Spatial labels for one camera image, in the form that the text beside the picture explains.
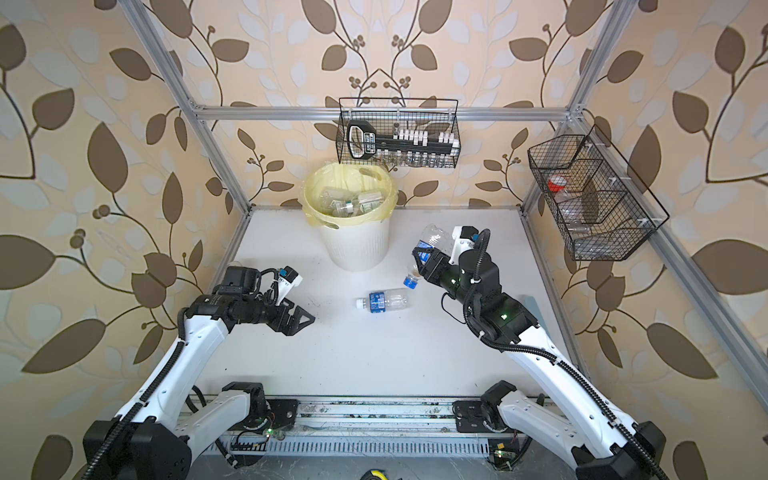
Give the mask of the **clear bottle blue cap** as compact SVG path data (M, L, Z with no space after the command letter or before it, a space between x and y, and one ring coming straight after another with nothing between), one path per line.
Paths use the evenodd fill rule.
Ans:
M452 250L450 234L435 224L427 225L419 236L415 245L418 249L416 255L411 255L407 263L407 274L403 284L409 289L415 289L421 278L419 266L425 264L431 254L428 249L436 249L449 254Z

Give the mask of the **clear bottle blue label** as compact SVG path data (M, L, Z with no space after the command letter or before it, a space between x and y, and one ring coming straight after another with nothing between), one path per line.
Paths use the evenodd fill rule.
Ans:
M408 288L373 291L357 298L355 306L373 314L403 310L409 307L409 292Z

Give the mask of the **clear bottle green neck band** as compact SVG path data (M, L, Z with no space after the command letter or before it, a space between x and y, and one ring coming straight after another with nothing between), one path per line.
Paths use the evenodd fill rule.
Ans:
M385 200L385 195L381 191L361 192L356 197L356 212L367 214L377 209Z

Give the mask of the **clear bottle green white label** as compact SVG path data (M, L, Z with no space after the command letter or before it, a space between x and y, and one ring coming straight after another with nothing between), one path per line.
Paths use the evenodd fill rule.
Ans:
M351 217L355 215L355 200L353 192L326 187L319 196L319 211L337 218Z

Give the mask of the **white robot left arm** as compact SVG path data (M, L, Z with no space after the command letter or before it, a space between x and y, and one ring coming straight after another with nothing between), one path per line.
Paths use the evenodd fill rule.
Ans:
M267 290L261 282L274 279ZM177 318L177 339L137 393L110 420L94 422L83 446L85 479L184 479L193 462L216 446L231 464L238 462L221 438L234 426L271 436L292 424L293 409L274 410L258 382L230 382L210 402L196 382L234 328L264 324L294 336L315 318L288 300L301 275L292 267L259 271L230 266L211 293L199 296Z

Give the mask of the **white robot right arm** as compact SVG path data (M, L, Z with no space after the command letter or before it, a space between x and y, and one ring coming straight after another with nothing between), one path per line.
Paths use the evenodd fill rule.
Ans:
M515 361L560 410L554 413L499 381L483 398L491 428L524 433L579 479L666 478L660 465L666 437L660 428L636 422L576 369L536 316L503 292L489 254L470 248L452 263L444 252L424 245L412 255L422 278L461 304L470 332Z

